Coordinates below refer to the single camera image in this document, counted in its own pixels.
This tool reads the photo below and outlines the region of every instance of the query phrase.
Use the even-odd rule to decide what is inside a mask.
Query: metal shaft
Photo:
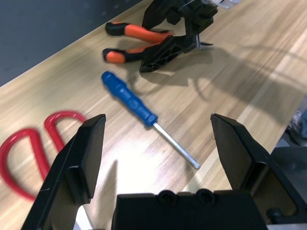
[[[168,133],[164,131],[164,129],[161,128],[161,126],[158,125],[158,123],[154,123],[154,128],[162,134],[162,136],[170,142],[177,150],[180,152],[196,169],[200,168],[200,165],[185,151],[177,142],[175,142],[174,139]]]

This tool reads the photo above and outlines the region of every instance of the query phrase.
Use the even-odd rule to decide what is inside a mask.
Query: wooden table
[[[121,14],[116,21],[141,24],[150,1]],[[0,143],[22,127],[37,127],[50,163],[56,150],[43,130],[45,118],[73,109],[88,118],[107,117],[103,157],[95,197],[86,206],[95,228],[109,229],[119,193],[195,192],[201,187],[229,189],[218,159],[210,114],[244,124],[269,152],[273,150],[307,89],[306,0],[244,0],[220,9],[201,34],[212,49],[181,55],[153,73],[140,74],[140,63],[106,64],[106,47],[144,45],[137,39],[110,38],[101,26],[0,88]],[[184,33],[183,23],[163,29]],[[159,124],[202,164],[196,171],[154,130],[144,126],[114,100],[100,76],[110,70],[126,80],[159,115]],[[80,124],[58,126],[68,141]],[[9,157],[15,178],[33,194],[42,181],[28,140]],[[31,202],[0,181],[0,226],[21,227]]]

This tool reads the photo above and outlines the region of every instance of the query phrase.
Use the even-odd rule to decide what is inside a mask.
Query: black tool
[[[22,227],[23,230],[73,229],[78,208],[94,197],[101,162],[105,115],[78,129],[55,158]]]
[[[143,57],[140,72],[155,71],[181,53],[211,44],[200,42],[199,34],[213,23],[217,5],[204,0],[153,0],[144,14],[142,26],[146,29],[162,23],[165,19],[177,24],[185,20],[186,35],[169,36]]]
[[[270,154],[236,120],[211,121],[233,190],[118,195],[112,230],[306,229],[307,204]],[[73,228],[78,207],[94,195],[104,124],[104,115],[86,121],[59,153],[23,230]]]

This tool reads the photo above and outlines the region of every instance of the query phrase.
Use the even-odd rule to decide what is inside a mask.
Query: blue screwdriver
[[[196,169],[200,165],[162,129],[157,121],[158,116],[151,112],[144,103],[133,92],[125,82],[111,72],[104,72],[101,76],[103,84],[114,97],[117,97],[129,110],[136,115],[147,127],[154,127],[168,142],[170,142]]]

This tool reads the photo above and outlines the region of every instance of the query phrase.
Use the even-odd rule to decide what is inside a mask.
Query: red scissors
[[[86,118],[83,115],[75,111],[59,111],[46,118],[44,122],[45,129],[49,133],[49,136],[53,140],[53,143],[59,152],[62,150],[65,144],[56,128],[56,122],[63,118],[75,118],[81,121],[82,123],[86,121]],[[13,179],[12,175],[10,174],[10,171],[6,164],[11,148],[16,142],[18,142],[20,139],[24,137],[30,138],[36,163],[38,165],[38,169],[40,171],[43,180],[45,180],[45,178],[47,177],[47,174],[50,170],[50,165],[48,163],[45,151],[43,149],[40,134],[35,128],[21,129],[12,134],[11,136],[9,136],[4,141],[4,143],[0,147],[0,174],[4,182],[16,193],[23,196],[24,198],[34,201],[35,196],[31,195],[17,184],[17,182]]]

